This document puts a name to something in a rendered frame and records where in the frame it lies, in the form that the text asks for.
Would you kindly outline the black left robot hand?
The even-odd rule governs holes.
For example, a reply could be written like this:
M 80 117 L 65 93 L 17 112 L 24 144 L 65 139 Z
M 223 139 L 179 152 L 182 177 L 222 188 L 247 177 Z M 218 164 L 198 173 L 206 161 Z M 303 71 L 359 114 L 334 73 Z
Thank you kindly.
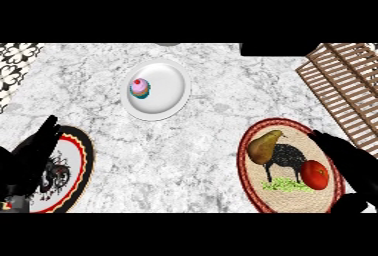
M 39 131 L 24 144 L 9 151 L 0 146 L 0 201 L 11 196 L 29 197 L 39 186 L 49 157 L 54 153 L 60 131 L 58 117 L 51 115 Z

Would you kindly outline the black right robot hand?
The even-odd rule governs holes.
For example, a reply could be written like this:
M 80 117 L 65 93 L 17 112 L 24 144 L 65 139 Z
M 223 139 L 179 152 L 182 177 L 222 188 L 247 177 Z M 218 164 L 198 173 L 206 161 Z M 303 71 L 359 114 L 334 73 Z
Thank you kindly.
M 315 130 L 308 134 L 349 182 L 355 193 L 342 196 L 331 208 L 337 214 L 362 213 L 368 204 L 378 212 L 378 159 L 349 141 Z

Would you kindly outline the red tomato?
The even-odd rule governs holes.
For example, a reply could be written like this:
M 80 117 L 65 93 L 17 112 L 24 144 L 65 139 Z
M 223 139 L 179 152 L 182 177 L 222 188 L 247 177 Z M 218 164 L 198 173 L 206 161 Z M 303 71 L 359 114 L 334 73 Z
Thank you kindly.
M 330 174 L 325 166 L 315 160 L 309 160 L 302 165 L 302 180 L 315 190 L 324 190 L 330 182 Z

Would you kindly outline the brown wooden tiered shelf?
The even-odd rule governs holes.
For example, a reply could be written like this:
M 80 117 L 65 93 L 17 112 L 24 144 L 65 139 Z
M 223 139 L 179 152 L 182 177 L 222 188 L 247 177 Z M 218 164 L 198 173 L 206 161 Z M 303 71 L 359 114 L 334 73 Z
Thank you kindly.
M 367 43 L 322 43 L 297 68 L 350 141 L 378 159 L 378 54 Z

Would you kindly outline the black red dragon plate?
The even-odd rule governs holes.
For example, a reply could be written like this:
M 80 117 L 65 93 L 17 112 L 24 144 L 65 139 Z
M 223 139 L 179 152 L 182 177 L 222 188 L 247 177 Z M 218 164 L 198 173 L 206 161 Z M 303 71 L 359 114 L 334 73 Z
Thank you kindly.
M 73 126 L 61 128 L 55 151 L 49 157 L 40 185 L 30 198 L 31 213 L 65 213 L 86 190 L 95 166 L 91 137 Z

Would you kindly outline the brown green pear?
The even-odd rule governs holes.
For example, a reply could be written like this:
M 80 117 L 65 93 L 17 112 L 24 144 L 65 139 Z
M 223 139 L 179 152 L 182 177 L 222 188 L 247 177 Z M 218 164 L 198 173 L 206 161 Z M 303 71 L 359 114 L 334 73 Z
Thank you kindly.
M 260 138 L 254 139 L 247 147 L 250 160 L 263 165 L 269 162 L 274 156 L 275 145 L 278 139 L 284 136 L 281 130 L 272 130 Z

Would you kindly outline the black white patterned tile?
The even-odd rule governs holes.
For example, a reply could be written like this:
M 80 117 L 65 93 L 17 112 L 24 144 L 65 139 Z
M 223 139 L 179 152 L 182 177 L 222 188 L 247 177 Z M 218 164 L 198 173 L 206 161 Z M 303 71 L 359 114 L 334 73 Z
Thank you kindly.
M 43 43 L 0 43 L 0 114 L 40 55 Z

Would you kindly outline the pink frosted cupcake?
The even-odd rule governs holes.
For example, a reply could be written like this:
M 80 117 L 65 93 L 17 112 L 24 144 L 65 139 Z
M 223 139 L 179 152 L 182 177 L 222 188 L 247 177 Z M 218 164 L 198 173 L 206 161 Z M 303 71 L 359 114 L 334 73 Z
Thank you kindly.
M 150 91 L 151 91 L 150 82 L 144 78 L 135 79 L 130 85 L 132 95 L 139 99 L 145 99 L 150 96 Z

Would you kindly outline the white round plate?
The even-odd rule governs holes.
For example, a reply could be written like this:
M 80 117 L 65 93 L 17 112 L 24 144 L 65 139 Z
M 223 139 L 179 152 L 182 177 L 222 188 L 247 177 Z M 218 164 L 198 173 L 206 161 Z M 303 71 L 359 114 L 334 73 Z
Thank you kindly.
M 130 93 L 130 85 L 138 78 L 144 78 L 151 84 L 145 99 L 136 98 Z M 191 90 L 191 77 L 182 65 L 169 59 L 154 59 L 138 64 L 120 82 L 122 103 L 133 117 L 158 121 L 182 110 Z

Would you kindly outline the black appliance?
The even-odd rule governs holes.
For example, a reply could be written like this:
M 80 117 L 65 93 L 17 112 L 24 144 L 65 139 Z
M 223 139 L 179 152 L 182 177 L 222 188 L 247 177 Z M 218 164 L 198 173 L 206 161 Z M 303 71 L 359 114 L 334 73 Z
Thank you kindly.
M 243 56 L 287 57 L 306 56 L 318 43 L 241 43 Z

